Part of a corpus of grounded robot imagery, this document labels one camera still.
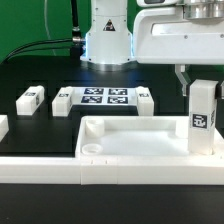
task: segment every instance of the white platform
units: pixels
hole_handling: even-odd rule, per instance
[[[139,116],[153,116],[154,101],[148,88],[61,88],[52,102],[53,116],[67,117],[72,106],[136,106]]]
[[[89,137],[86,123],[97,119],[104,120],[95,122],[101,131]],[[74,158],[1,157],[0,183],[224,184],[223,138],[215,132],[214,155],[191,154],[186,122],[187,117],[84,117]],[[102,151],[87,147],[89,155],[82,153],[89,144]]]

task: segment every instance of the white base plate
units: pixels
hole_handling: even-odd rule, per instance
[[[98,118],[104,120],[104,133],[90,138],[86,121]],[[190,154],[187,139],[175,134],[176,122],[187,119],[84,117],[75,158],[1,157],[0,183],[223,185],[223,138],[216,131],[214,155]],[[103,151],[85,155],[88,144]]]

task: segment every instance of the white plastic tray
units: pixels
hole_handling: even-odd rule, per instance
[[[187,129],[188,117],[83,118],[81,183],[224,184],[221,135],[216,131],[214,155],[196,155],[187,150]]]

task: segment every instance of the circular hole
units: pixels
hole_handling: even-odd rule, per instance
[[[103,151],[103,147],[98,144],[88,144],[82,147],[84,155],[99,155]]]

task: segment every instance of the white cube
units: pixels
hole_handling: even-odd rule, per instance
[[[44,101],[44,87],[31,86],[17,101],[17,115],[31,116]]]

